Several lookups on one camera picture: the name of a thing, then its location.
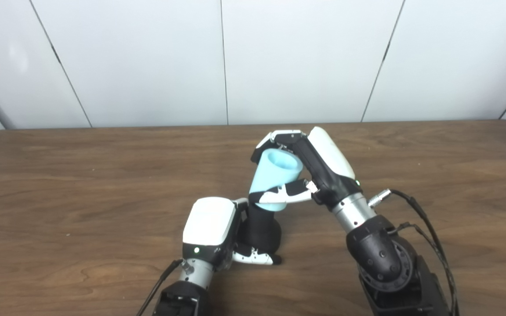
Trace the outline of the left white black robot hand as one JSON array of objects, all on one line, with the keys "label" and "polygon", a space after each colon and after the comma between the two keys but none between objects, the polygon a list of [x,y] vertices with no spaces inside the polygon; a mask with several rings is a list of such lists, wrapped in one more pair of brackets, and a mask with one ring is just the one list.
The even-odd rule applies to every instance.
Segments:
[{"label": "left white black robot hand", "polygon": [[214,272],[228,269],[233,262],[281,265],[282,258],[276,254],[281,236],[275,214],[250,206],[246,198],[205,197],[189,213],[182,257],[210,264]]}]

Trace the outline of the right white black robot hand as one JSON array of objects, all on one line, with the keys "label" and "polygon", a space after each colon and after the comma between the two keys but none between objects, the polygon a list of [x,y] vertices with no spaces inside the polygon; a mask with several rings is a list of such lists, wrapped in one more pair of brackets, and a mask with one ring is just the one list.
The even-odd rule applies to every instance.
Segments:
[{"label": "right white black robot hand", "polygon": [[249,202],[258,206],[291,204],[314,200],[318,205],[332,209],[351,195],[362,194],[353,168],[343,153],[321,127],[309,134],[301,130],[275,130],[257,144],[251,162],[260,164],[263,152],[278,149],[295,155],[311,180],[294,180],[266,190],[249,193]]}]

